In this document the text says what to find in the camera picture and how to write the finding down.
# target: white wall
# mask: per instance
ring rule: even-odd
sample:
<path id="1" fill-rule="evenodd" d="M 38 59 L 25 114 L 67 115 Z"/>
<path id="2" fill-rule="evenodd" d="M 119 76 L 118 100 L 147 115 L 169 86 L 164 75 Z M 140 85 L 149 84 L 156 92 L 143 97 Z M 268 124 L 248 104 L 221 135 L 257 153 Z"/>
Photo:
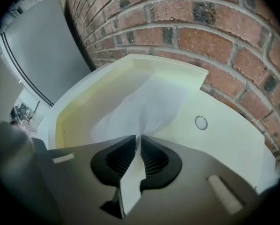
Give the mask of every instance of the white wall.
<path id="1" fill-rule="evenodd" d="M 50 109 L 51 107 L 46 102 L 40 100 L 35 113 L 45 116 Z"/>
<path id="2" fill-rule="evenodd" d="M 0 121 L 9 121 L 10 112 L 21 91 L 22 85 L 0 57 Z"/>
<path id="3" fill-rule="evenodd" d="M 27 107 L 29 107 L 33 112 L 36 110 L 39 99 L 34 97 L 26 88 L 22 90 L 20 93 L 15 105 L 20 105 L 24 103 Z"/>

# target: gray panel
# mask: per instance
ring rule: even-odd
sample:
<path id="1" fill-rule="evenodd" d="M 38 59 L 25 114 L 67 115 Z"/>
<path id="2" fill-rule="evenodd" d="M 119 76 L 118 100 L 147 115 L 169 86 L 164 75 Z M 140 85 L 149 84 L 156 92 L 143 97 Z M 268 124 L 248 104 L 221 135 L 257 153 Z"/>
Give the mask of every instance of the gray panel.
<path id="1" fill-rule="evenodd" d="M 223 178 L 246 208 L 257 200 L 257 194 L 247 182 L 212 156 L 166 140 L 151 139 L 175 151 L 183 167 L 167 187 L 143 191 L 125 218 L 127 224 L 230 224 L 235 216 L 225 211 L 208 184 L 206 179 L 211 175 Z"/>
<path id="2" fill-rule="evenodd" d="M 25 75 L 53 103 L 90 73 L 59 0 L 32 6 L 10 24 L 5 35 Z"/>
<path id="3" fill-rule="evenodd" d="M 52 224 L 60 221 L 58 204 L 37 166 L 32 140 L 7 123 L 0 123 L 0 181 L 30 212 Z"/>
<path id="4" fill-rule="evenodd" d="M 0 121 L 9 121 L 10 112 L 22 91 L 22 85 L 0 57 Z"/>
<path id="5" fill-rule="evenodd" d="M 247 216 L 246 212 L 257 202 L 258 196 L 253 188 L 212 156 L 179 144 L 151 138 L 174 150 L 181 157 L 182 170 L 167 187 L 143 191 L 132 211 L 124 219 L 118 219 L 99 209 L 114 195 L 115 187 L 101 184 L 92 173 L 89 163 L 95 153 L 124 138 L 126 137 L 49 151 L 44 144 L 35 146 L 44 179 L 67 224 L 232 224 L 236 219 Z M 52 158 L 68 153 L 74 153 L 75 158 L 53 164 Z M 225 211 L 206 180 L 211 175 L 221 177 L 240 199 L 244 204 L 241 211 L 232 216 Z"/>

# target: white paper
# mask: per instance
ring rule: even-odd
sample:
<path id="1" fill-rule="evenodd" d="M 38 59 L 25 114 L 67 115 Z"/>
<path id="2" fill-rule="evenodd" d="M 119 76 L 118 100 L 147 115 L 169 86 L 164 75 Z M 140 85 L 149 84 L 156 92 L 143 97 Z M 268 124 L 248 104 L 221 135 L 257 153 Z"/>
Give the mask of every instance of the white paper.
<path id="1" fill-rule="evenodd" d="M 125 91 L 126 86 L 132 83 L 139 84 L 139 87 L 132 93 L 127 93 L 115 109 L 92 127 L 89 133 L 91 143 L 136 135 L 139 144 L 141 135 L 153 135 L 170 124 L 187 94 L 185 88 L 144 72 L 130 71 L 120 79 L 120 83 L 110 84 L 113 91 Z M 114 102 L 108 97 L 102 97 L 102 106 L 112 103 Z M 140 182 L 145 177 L 139 145 L 134 160 L 120 181 L 125 214 L 128 214 L 140 199 Z"/>

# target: round button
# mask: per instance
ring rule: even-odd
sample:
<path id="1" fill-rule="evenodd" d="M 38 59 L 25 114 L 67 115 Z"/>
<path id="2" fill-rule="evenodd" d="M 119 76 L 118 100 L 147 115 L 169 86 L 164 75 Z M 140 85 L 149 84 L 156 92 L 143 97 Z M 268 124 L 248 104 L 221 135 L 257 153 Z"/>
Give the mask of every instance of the round button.
<path id="1" fill-rule="evenodd" d="M 203 116 L 197 116 L 195 118 L 195 124 L 200 130 L 206 130 L 207 120 Z"/>

